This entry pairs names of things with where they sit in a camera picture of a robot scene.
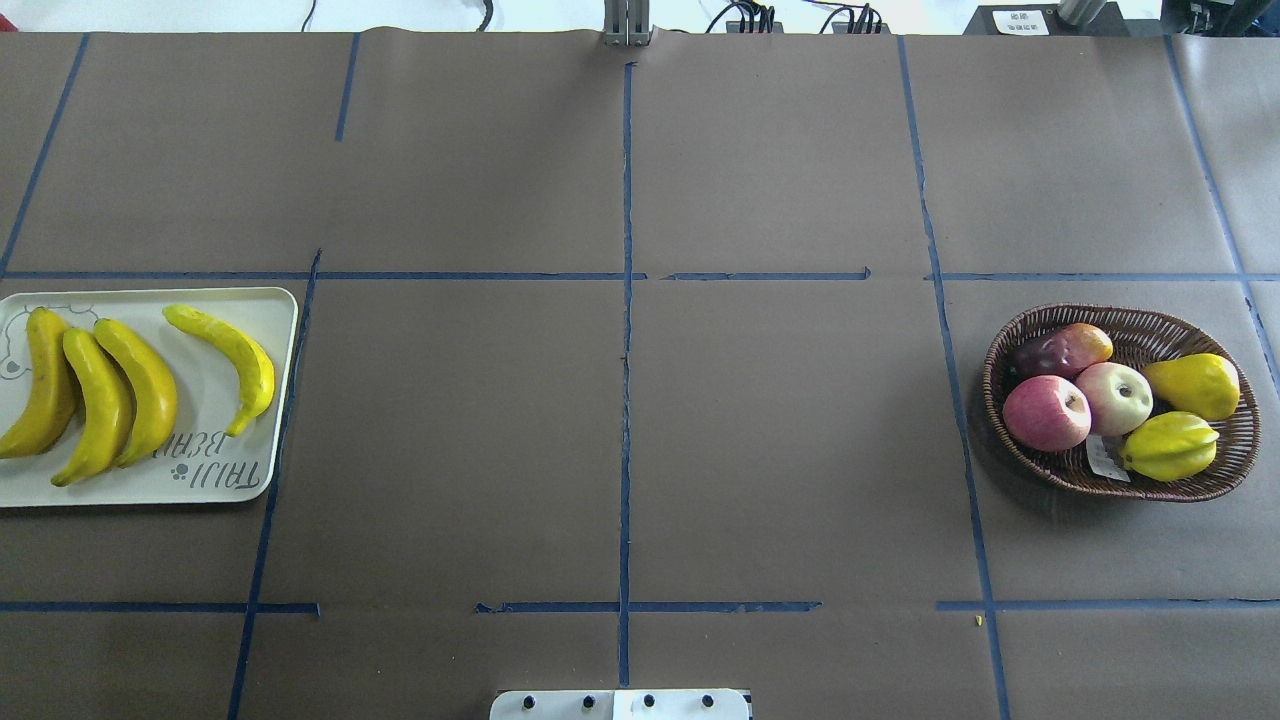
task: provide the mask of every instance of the rectangular tray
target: rectangular tray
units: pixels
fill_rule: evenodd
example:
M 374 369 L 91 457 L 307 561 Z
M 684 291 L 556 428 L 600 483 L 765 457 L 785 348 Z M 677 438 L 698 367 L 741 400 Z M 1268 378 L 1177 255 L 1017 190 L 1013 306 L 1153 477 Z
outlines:
M 183 302 L 221 318 L 256 340 L 275 365 L 271 406 L 239 437 L 223 432 L 239 407 L 232 364 L 211 345 L 170 325 L 165 305 Z M 0 507 L 241 502 L 266 489 L 275 471 L 284 388 L 289 383 L 298 304 L 280 287 L 24 292 L 0 300 L 0 434 L 22 415 L 31 393 L 27 316 L 56 311 L 69 327 L 120 320 L 169 364 L 178 384 L 178 420 L 169 441 L 137 464 L 58 488 L 49 479 L 70 459 L 84 427 L 83 404 L 47 452 L 0 460 Z

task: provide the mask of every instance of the paper label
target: paper label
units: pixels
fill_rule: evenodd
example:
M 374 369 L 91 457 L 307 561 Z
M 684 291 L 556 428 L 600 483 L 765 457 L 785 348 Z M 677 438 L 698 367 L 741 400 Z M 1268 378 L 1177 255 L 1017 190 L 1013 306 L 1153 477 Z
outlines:
M 1084 438 L 1084 452 L 1089 457 L 1089 469 L 1096 475 L 1120 480 L 1121 483 L 1133 482 L 1129 479 L 1129 473 L 1125 473 L 1124 468 L 1117 465 L 1111 454 L 1107 452 L 1107 443 L 1102 436 L 1091 434 Z
M 1001 35 L 1048 35 L 1044 13 L 1039 10 L 992 10 L 991 19 Z

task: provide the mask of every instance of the wicker basket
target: wicker basket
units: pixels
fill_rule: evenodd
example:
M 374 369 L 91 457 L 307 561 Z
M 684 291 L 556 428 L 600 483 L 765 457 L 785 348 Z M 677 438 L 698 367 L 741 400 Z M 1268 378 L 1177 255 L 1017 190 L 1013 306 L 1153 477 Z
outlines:
M 1213 352 L 1239 369 L 1239 364 L 1213 338 L 1190 323 L 1164 313 L 1066 304 L 1027 310 L 996 334 L 982 369 L 982 397 L 987 419 L 995 428 L 996 437 L 1019 464 L 1038 478 L 1068 491 L 1166 502 L 1212 500 L 1231 492 L 1244 480 L 1258 455 L 1261 425 L 1253 389 L 1243 373 L 1240 404 L 1235 414 L 1226 420 L 1210 423 L 1220 433 L 1213 464 L 1183 480 L 1161 483 L 1130 473 L 1133 483 L 1126 484 L 1093 474 L 1083 445 L 1066 452 L 1041 452 L 1015 441 L 1001 416 L 1005 398 L 1016 384 L 1016 379 L 1010 375 L 1009 355 L 1023 342 L 1071 323 L 1089 323 L 1102 328 L 1115 343 L 1111 360 L 1132 368 L 1140 369 L 1148 363 L 1196 352 Z

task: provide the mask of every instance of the banana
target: banana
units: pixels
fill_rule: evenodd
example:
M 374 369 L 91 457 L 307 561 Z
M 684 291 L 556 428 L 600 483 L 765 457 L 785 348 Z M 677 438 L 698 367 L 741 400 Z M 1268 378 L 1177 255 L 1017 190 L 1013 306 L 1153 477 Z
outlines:
M 65 332 L 67 323 L 47 307 L 36 307 L 27 318 L 31 397 L 18 421 L 0 437 L 0 457 L 23 457 L 49 450 L 76 414 L 70 370 L 63 356 Z
M 257 341 L 234 325 L 189 305 L 169 305 L 164 309 L 164 316 L 179 331 L 216 347 L 236 368 L 236 374 L 239 375 L 241 409 L 227 425 L 227 434 L 241 434 L 250 420 L 271 405 L 275 396 L 275 366 L 271 365 L 271 359 Z
M 96 475 L 111 466 L 133 424 L 133 401 L 115 366 L 92 333 L 72 328 L 63 333 L 63 352 L 76 370 L 84 396 L 84 434 L 72 459 L 52 477 L 58 487 Z
M 178 384 L 164 357 L 124 323 L 102 318 L 93 324 L 93 338 L 133 386 L 133 430 L 114 461 L 128 468 L 169 438 L 178 420 Z

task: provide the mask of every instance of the tabletop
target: tabletop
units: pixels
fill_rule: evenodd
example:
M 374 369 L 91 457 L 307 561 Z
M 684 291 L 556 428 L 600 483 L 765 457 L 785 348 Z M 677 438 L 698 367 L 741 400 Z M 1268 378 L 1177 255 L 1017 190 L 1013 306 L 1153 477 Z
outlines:
M 1009 473 L 974 392 L 1021 310 L 1144 307 L 1231 352 L 1270 437 L 1276 63 L 0 36 L 0 296 L 300 305 L 264 495 L 0 511 L 0 715 L 1275 716 L 1275 443 L 1211 502 L 1087 501 Z

